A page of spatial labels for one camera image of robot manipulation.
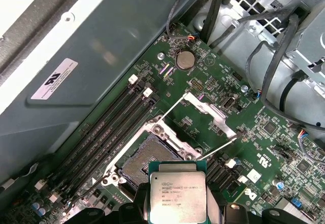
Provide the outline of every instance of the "silver metal surface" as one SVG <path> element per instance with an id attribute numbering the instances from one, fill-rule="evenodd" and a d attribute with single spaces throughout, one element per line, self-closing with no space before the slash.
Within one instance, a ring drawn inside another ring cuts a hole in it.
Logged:
<path id="1" fill-rule="evenodd" d="M 287 55 L 317 83 L 325 82 L 325 1 L 300 25 Z"/>
<path id="2" fill-rule="evenodd" d="M 197 165 L 193 164 L 160 164 L 159 172 L 195 172 Z"/>
<path id="3" fill-rule="evenodd" d="M 249 9 L 244 10 L 240 6 L 241 2 L 244 1 L 248 4 Z M 265 11 L 273 11 L 272 5 L 275 0 L 255 0 L 253 4 L 249 4 L 246 0 L 231 0 L 231 3 L 227 6 L 221 5 L 219 15 L 216 21 L 216 25 L 213 29 L 209 43 L 217 39 L 235 20 L 240 19 L 249 15 L 250 10 L 255 10 L 255 5 L 260 3 Z M 321 0 L 278 0 L 286 8 L 293 8 L 297 5 L 301 5 L 307 11 L 311 10 L 316 4 L 320 3 Z M 201 30 L 203 21 L 206 19 L 210 3 L 208 2 L 193 19 L 189 25 L 190 28 L 195 30 Z M 216 50 L 219 50 L 219 54 L 227 59 L 230 64 L 236 69 L 241 75 L 245 75 L 245 64 L 247 58 L 255 49 L 255 47 L 262 41 L 267 40 L 270 44 L 276 41 L 274 35 L 279 33 L 281 30 L 276 29 L 275 32 L 269 32 L 265 27 L 270 25 L 273 26 L 274 20 L 266 20 L 264 25 L 259 22 L 247 22 L 244 26 L 240 25 L 236 31 L 230 35 L 228 39 L 220 43 Z M 249 26 L 255 25 L 257 34 L 252 34 L 249 31 Z M 261 51 L 253 58 L 251 63 L 251 79 L 257 88 L 262 87 L 262 82 L 266 69 L 271 61 L 273 53 L 263 47 Z M 281 93 L 284 90 L 287 83 L 291 80 L 291 75 L 298 71 L 298 67 L 287 58 L 283 59 L 280 63 L 278 70 L 271 83 L 268 100 L 274 105 L 279 105 Z M 324 105 L 325 90 L 317 85 L 315 82 L 301 82 L 297 83 L 290 91 L 285 111 L 287 114 L 292 115 L 298 119 L 306 122 L 316 124 L 320 122 L 321 125 L 325 125 L 325 107 Z M 309 135 L 313 138 L 318 138 L 325 141 L 325 134 L 309 131 Z"/>
<path id="4" fill-rule="evenodd" d="M 288 200 L 282 198 L 279 203 L 274 207 L 280 210 L 284 210 L 291 215 L 294 215 L 296 218 L 299 218 L 300 220 L 303 220 L 304 222 L 308 224 L 313 224 L 312 221 L 310 221 L 303 213 L 301 213 L 293 204 L 291 204 Z"/>
<path id="5" fill-rule="evenodd" d="M 163 60 L 165 58 L 165 54 L 160 52 L 160 53 L 158 53 L 157 58 L 158 58 L 158 60 Z"/>
<path id="6" fill-rule="evenodd" d="M 270 214 L 273 215 L 273 216 L 279 216 L 280 213 L 276 210 L 270 210 Z"/>
<path id="7" fill-rule="evenodd" d="M 243 85 L 243 86 L 241 86 L 241 88 L 240 88 L 240 91 L 242 91 L 243 93 L 247 93 L 248 92 L 248 86 L 247 85 Z"/>
<path id="8" fill-rule="evenodd" d="M 234 209 L 234 210 L 239 210 L 240 207 L 238 205 L 232 204 L 230 205 L 230 208 Z"/>
<path id="9" fill-rule="evenodd" d="M 154 172 L 150 176 L 150 221 L 202 223 L 207 217 L 203 172 Z"/>
<path id="10" fill-rule="evenodd" d="M 195 57 L 190 51 L 182 51 L 176 58 L 176 64 L 180 69 L 188 70 L 194 66 Z"/>

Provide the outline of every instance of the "integrated circuit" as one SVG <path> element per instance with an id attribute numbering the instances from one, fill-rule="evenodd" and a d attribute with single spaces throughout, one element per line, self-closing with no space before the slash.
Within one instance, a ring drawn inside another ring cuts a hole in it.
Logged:
<path id="1" fill-rule="evenodd" d="M 297 165 L 297 169 L 302 173 L 305 173 L 309 168 L 309 163 L 306 162 L 304 159 Z"/>
<path id="2" fill-rule="evenodd" d="M 135 188 L 148 182 L 150 161 L 181 161 L 157 136 L 149 135 L 139 149 L 122 166 L 120 173 Z"/>
<path id="3" fill-rule="evenodd" d="M 276 125 L 271 121 L 266 123 L 266 125 L 264 126 L 264 130 L 270 135 L 273 134 L 276 129 L 277 129 Z"/>

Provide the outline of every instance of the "white label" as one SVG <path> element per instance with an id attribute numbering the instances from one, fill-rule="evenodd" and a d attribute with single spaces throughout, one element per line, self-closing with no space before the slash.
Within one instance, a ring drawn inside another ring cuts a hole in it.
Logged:
<path id="1" fill-rule="evenodd" d="M 264 168 L 268 167 L 269 161 L 267 161 L 263 156 L 259 158 L 258 161 Z"/>
<path id="2" fill-rule="evenodd" d="M 77 62 L 66 58 L 45 80 L 41 87 L 33 94 L 32 100 L 47 100 L 56 91 L 60 84 L 78 65 Z"/>
<path id="3" fill-rule="evenodd" d="M 257 181 L 262 177 L 260 173 L 258 173 L 255 169 L 252 169 L 247 174 L 248 179 L 250 179 L 253 183 L 257 183 Z"/>
<path id="4" fill-rule="evenodd" d="M 257 194 L 253 193 L 250 188 L 245 189 L 245 195 L 248 195 L 251 200 L 254 200 L 257 197 Z"/>

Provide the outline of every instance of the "black dimm slot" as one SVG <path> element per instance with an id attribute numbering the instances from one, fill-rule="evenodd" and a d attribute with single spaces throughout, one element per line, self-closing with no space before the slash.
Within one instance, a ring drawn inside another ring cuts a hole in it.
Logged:
<path id="1" fill-rule="evenodd" d="M 115 113 L 114 115 L 113 115 L 113 118 L 111 118 L 109 121 L 108 121 L 108 123 L 106 122 L 103 122 L 104 124 L 106 124 L 105 126 L 102 126 L 101 127 L 101 129 L 100 130 L 98 130 L 97 132 L 96 132 L 96 134 L 92 134 L 92 135 L 90 135 L 85 141 L 84 141 L 84 144 L 83 145 L 81 145 L 80 146 L 80 148 L 77 150 L 77 152 L 75 152 L 70 158 L 69 158 L 69 161 L 67 162 L 67 165 L 69 165 L 70 163 L 72 163 L 74 160 L 75 160 L 75 157 L 80 157 L 80 156 L 83 156 L 83 154 L 84 154 L 84 151 L 86 151 L 87 150 L 87 146 L 88 145 L 90 145 L 91 144 L 91 142 L 93 142 L 94 140 L 96 140 L 96 136 L 98 135 L 98 134 L 101 134 L 103 131 L 105 131 L 107 128 L 109 128 L 110 127 L 110 125 L 111 125 L 111 122 L 114 122 L 114 119 L 115 119 L 115 117 L 116 116 L 119 116 L 119 114 L 117 114 L 117 112 L 119 111 L 116 111 L 116 109 L 118 109 L 119 107 L 121 107 L 121 102 L 123 102 L 123 105 L 122 106 L 127 106 L 130 102 L 132 102 L 132 100 L 135 98 L 137 96 L 137 94 L 136 93 L 133 93 L 133 94 L 131 94 L 130 96 L 128 96 L 128 94 L 119 102 L 119 104 L 114 108 L 114 109 L 112 109 L 111 111 L 110 111 L 110 115 L 112 114 L 112 113 Z"/>
<path id="2" fill-rule="evenodd" d="M 221 181 L 221 183 L 219 184 L 219 189 L 222 191 L 226 188 L 226 183 L 228 181 L 233 181 L 233 177 L 231 175 L 228 175 L 227 177 L 224 177 L 224 180 Z"/>
<path id="3" fill-rule="evenodd" d="M 89 170 L 89 168 L 91 168 L 91 167 L 94 165 L 94 161 L 97 161 L 99 158 L 101 158 L 102 155 L 106 155 L 106 153 L 111 153 L 111 152 L 112 152 L 113 148 L 114 148 L 114 147 L 116 146 L 116 144 L 118 143 L 118 140 L 120 140 L 120 138 L 123 137 L 123 133 L 124 133 L 125 131 L 128 131 L 129 128 L 133 125 L 133 121 L 132 121 L 133 118 L 139 118 L 139 117 L 138 117 L 138 115 L 134 114 L 134 117 L 126 118 L 127 121 L 130 121 L 130 122 L 131 122 L 131 124 L 129 125 L 129 127 L 128 127 L 126 130 L 123 129 L 123 127 L 120 127 L 120 128 L 118 129 L 119 131 L 117 131 L 117 133 L 116 133 L 115 135 L 112 135 L 112 137 L 110 137 L 110 139 L 107 140 L 106 147 L 103 148 L 103 149 L 101 150 L 101 152 L 100 152 L 99 154 L 97 154 L 96 157 L 94 157 L 94 158 L 92 159 L 91 162 L 88 162 L 88 167 L 83 168 L 84 173 L 81 174 L 81 175 L 79 176 L 79 178 L 82 178 L 83 175 L 87 173 L 87 171 Z"/>
<path id="4" fill-rule="evenodd" d="M 217 174 L 214 174 L 211 177 L 211 182 L 218 183 L 222 177 L 224 177 L 227 174 L 225 169 L 221 168 L 221 171 L 219 171 Z"/>
<path id="5" fill-rule="evenodd" d="M 216 165 L 215 169 L 213 171 L 210 172 L 209 176 L 207 177 L 208 182 L 216 175 L 218 174 L 220 171 L 222 170 L 220 165 Z"/>
<path id="6" fill-rule="evenodd" d="M 103 125 L 105 123 L 102 122 L 103 118 L 104 120 L 107 119 L 114 110 L 119 106 L 120 102 L 123 101 L 128 93 L 132 90 L 130 87 L 124 88 L 124 90 L 120 93 L 118 98 L 114 100 L 112 104 L 109 105 L 109 107 L 106 109 L 104 115 L 100 117 L 99 120 L 96 121 L 96 123 L 92 126 L 91 130 L 88 131 L 88 134 L 86 134 L 80 141 L 77 143 L 77 145 L 74 147 L 74 149 L 69 153 L 69 155 L 65 158 L 62 164 L 58 167 L 58 169 L 55 171 L 55 174 L 51 175 L 50 181 L 56 180 L 58 177 L 62 175 L 62 173 L 65 173 L 65 168 L 67 165 L 71 162 L 71 158 L 73 155 L 78 154 L 83 148 L 85 148 L 89 144 L 89 138 L 96 135 L 98 131 L 98 125 Z"/>
<path id="7" fill-rule="evenodd" d="M 104 114 L 94 123 L 94 125 L 91 127 L 91 129 L 88 131 L 88 133 L 86 133 L 81 139 L 80 139 L 80 143 L 82 144 L 82 141 L 85 141 L 85 139 L 87 138 L 87 136 L 89 136 L 89 134 L 95 134 L 95 131 L 97 131 L 97 127 L 100 126 L 101 124 L 103 124 L 103 118 L 108 117 L 116 108 L 116 106 L 122 101 L 124 100 L 125 96 L 131 91 L 130 87 L 125 87 L 124 90 L 121 92 L 121 94 L 118 96 L 118 98 L 116 100 L 114 100 L 114 102 L 112 104 L 109 105 L 109 107 L 106 109 L 106 111 L 104 112 Z M 67 155 L 67 157 L 65 158 L 65 160 L 61 163 L 59 168 L 62 168 L 66 165 L 66 162 L 69 160 L 69 158 L 71 157 L 72 154 L 75 153 L 75 151 L 78 151 L 80 149 L 80 143 L 78 143 L 73 149 L 72 151 Z"/>
<path id="8" fill-rule="evenodd" d="M 229 177 L 229 172 L 225 170 L 218 178 L 216 178 L 213 182 L 220 186 L 227 178 Z"/>
<path id="9" fill-rule="evenodd" d="M 135 111 L 137 111 L 139 109 L 139 105 L 142 102 L 143 101 L 141 99 L 141 96 L 139 96 L 137 98 L 137 100 L 136 100 L 136 104 L 133 105 L 132 107 L 128 107 L 127 110 L 124 111 L 124 112 L 125 113 L 127 112 L 128 114 L 131 114 L 132 115 Z M 105 141 L 103 142 L 103 144 L 100 147 L 97 147 L 95 149 L 95 151 L 91 152 L 90 153 L 90 156 L 87 156 L 86 159 L 84 159 L 84 158 L 81 159 L 83 161 L 79 161 L 77 163 L 77 164 L 80 164 L 80 163 L 81 164 L 80 165 L 77 165 L 77 167 L 76 167 L 77 169 L 75 168 L 75 170 L 73 171 L 73 174 L 68 179 L 66 179 L 66 182 L 69 182 L 71 179 L 75 179 L 80 174 L 81 171 L 84 171 L 85 170 L 84 167 L 85 167 L 86 164 L 89 163 L 89 161 L 92 162 L 100 154 L 105 153 L 105 151 L 107 150 L 107 147 L 110 147 L 110 144 L 109 143 L 111 142 L 112 138 L 114 138 L 114 136 L 115 136 L 114 134 L 116 132 L 119 132 L 120 129 L 121 129 L 121 127 L 122 127 L 122 125 L 125 124 L 128 120 L 129 120 L 129 117 L 128 116 L 126 116 L 125 118 L 123 118 L 123 120 L 121 120 L 119 122 L 119 124 L 116 125 L 113 130 L 111 130 L 110 134 L 107 136 L 107 138 L 105 139 Z"/>
<path id="10" fill-rule="evenodd" d="M 138 115 L 137 117 L 136 117 L 136 119 L 135 119 L 135 121 L 129 126 L 129 128 L 127 128 L 126 130 L 123 130 L 123 131 L 128 131 L 128 132 L 130 132 L 130 131 L 132 131 L 132 130 L 134 130 L 135 129 L 135 127 L 137 126 L 137 124 L 144 118 L 144 116 L 149 112 L 149 110 L 150 110 L 150 108 L 151 108 L 151 106 L 153 105 L 154 103 L 152 103 L 151 105 L 148 105 L 146 108 L 145 108 L 145 110 L 144 111 L 142 111 L 141 112 L 141 114 L 140 115 Z M 121 134 L 122 135 L 122 138 L 121 139 L 119 139 L 117 142 L 116 142 L 116 144 L 115 145 L 118 145 L 118 143 L 120 142 L 120 141 L 123 141 L 127 136 L 128 136 L 128 134 Z M 92 169 L 90 170 L 90 171 L 88 171 L 87 172 L 87 174 L 82 178 L 82 179 L 80 179 L 79 180 L 79 184 L 77 184 L 75 187 L 74 187 L 74 189 L 72 189 L 71 191 L 69 191 L 69 195 L 70 196 L 73 196 L 75 193 L 76 193 L 76 191 L 84 184 L 84 182 L 88 179 L 88 178 L 90 178 L 91 177 L 91 175 L 98 169 L 98 167 L 100 166 L 100 165 L 102 165 L 104 162 L 105 162 L 105 160 L 108 158 L 108 157 L 110 157 L 110 158 L 112 158 L 112 157 L 114 157 L 114 156 L 112 156 L 112 155 L 110 155 L 110 152 L 111 151 L 108 151 L 106 154 L 104 154 L 103 156 L 102 156 L 102 158 L 92 167 Z"/>
<path id="11" fill-rule="evenodd" d="M 210 159 L 210 161 L 207 164 L 207 169 L 209 170 L 209 168 L 214 165 L 216 163 L 216 161 L 214 159 Z"/>
<path id="12" fill-rule="evenodd" d="M 127 103 L 126 104 L 129 104 L 129 103 L 133 103 L 133 102 L 137 102 L 137 104 L 135 105 L 135 109 L 137 108 L 137 106 L 142 102 L 141 101 L 141 95 L 138 95 L 136 100 L 134 101 L 133 98 L 134 97 L 131 97 L 132 100 L 127 100 Z M 126 110 L 124 112 L 129 112 L 129 109 L 131 109 L 131 111 L 129 113 L 132 113 L 134 111 L 134 108 L 133 106 L 127 106 Z M 111 120 L 111 123 L 109 123 L 107 125 L 107 130 L 110 130 L 110 132 L 106 135 L 105 137 L 105 141 L 103 143 L 103 146 L 105 146 L 105 144 L 107 143 L 107 140 L 110 139 L 110 135 L 113 134 L 119 126 L 121 126 L 121 124 L 125 121 L 125 118 L 117 125 L 115 126 L 115 129 L 114 130 L 111 130 L 111 126 L 119 119 L 119 118 L 122 118 L 123 114 L 118 114 L 117 115 L 118 117 Z M 81 169 L 85 164 L 87 164 L 87 162 L 89 160 L 91 160 L 93 157 L 95 157 L 95 154 L 97 152 L 100 151 L 101 149 L 101 143 L 97 140 L 91 148 L 88 148 L 82 155 L 78 156 L 78 158 L 76 159 L 76 162 L 74 163 L 74 167 L 73 168 L 70 168 L 67 172 L 66 172 L 66 176 L 68 176 L 68 178 L 64 179 L 63 183 L 64 182 L 67 182 L 69 181 L 70 179 L 73 179 L 76 175 L 78 175 L 79 171 L 78 169 Z"/>

